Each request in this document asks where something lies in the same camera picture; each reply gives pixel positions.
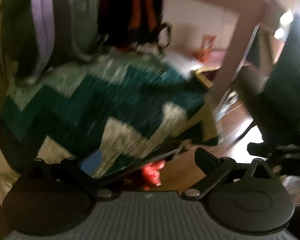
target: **backpack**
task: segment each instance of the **backpack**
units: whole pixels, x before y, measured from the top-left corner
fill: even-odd
[[[34,80],[67,60],[89,62],[100,40],[99,0],[2,0],[2,44]]]
[[[108,34],[107,44],[130,46],[170,43],[171,27],[162,22],[162,0],[100,0],[99,31]],[[168,44],[159,44],[159,34],[168,31]]]

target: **silver button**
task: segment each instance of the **silver button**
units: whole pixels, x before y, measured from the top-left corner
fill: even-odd
[[[185,195],[187,197],[198,197],[200,195],[200,191],[194,188],[190,188],[185,191]]]
[[[112,191],[109,189],[101,189],[98,190],[97,196],[101,198],[108,198],[112,196]]]

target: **blue object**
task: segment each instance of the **blue object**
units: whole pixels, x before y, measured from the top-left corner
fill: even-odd
[[[88,157],[84,158],[80,163],[79,167],[82,171],[92,176],[98,166],[100,165],[102,160],[102,154],[100,150],[96,150],[95,152],[88,155]]]

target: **black chair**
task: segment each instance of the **black chair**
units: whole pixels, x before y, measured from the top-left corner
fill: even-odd
[[[274,164],[291,160],[286,158],[291,154],[296,158],[296,152],[300,159],[300,17],[296,16],[291,23],[284,49],[270,75],[248,65],[241,69],[233,87],[253,117],[239,139],[257,125],[264,141],[250,143],[248,152],[270,157]],[[289,172],[300,175],[291,167]]]

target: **wooden floor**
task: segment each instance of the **wooden floor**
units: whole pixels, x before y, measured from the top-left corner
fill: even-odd
[[[216,147],[204,148],[216,157],[229,156],[237,162],[250,163],[254,157],[248,154],[246,148],[249,142],[262,142],[258,128],[254,127],[251,129],[239,142],[234,143],[234,141],[248,127],[251,121],[252,118],[244,105],[240,102],[235,103],[221,120],[223,142]],[[166,163],[165,167],[160,170],[162,185],[152,190],[177,190],[181,193],[202,179],[204,174],[194,163],[195,148],[193,147],[191,151],[185,152],[178,158]],[[9,232],[10,229],[5,223],[0,207],[0,240]]]
[[[252,128],[240,141],[235,140],[245,131],[252,122],[252,118],[246,108],[239,101],[232,105],[221,123],[223,127],[223,142],[215,147],[203,146],[216,157],[229,156],[238,163],[250,163],[255,157],[247,152],[249,142],[262,142],[261,133],[257,127]],[[178,158],[166,163],[160,170],[161,186],[155,187],[153,191],[177,190],[179,193],[189,188],[204,177],[204,173],[194,162],[194,146],[191,151],[181,154]]]

